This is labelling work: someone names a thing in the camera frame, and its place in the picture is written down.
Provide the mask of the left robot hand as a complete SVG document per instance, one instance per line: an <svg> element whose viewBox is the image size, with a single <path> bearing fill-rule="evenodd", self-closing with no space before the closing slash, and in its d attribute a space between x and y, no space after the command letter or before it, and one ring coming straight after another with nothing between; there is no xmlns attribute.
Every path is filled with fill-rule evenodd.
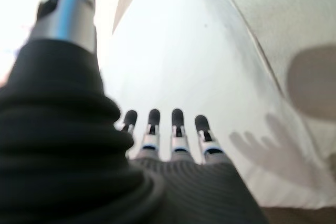
<svg viewBox="0 0 336 224"><path fill-rule="evenodd" d="M181 110L172 158L158 157L160 113L135 159L137 114L123 128L97 59L95 0L43 0L1 88L1 223L267 223L199 115L204 158L193 161Z"/></svg>

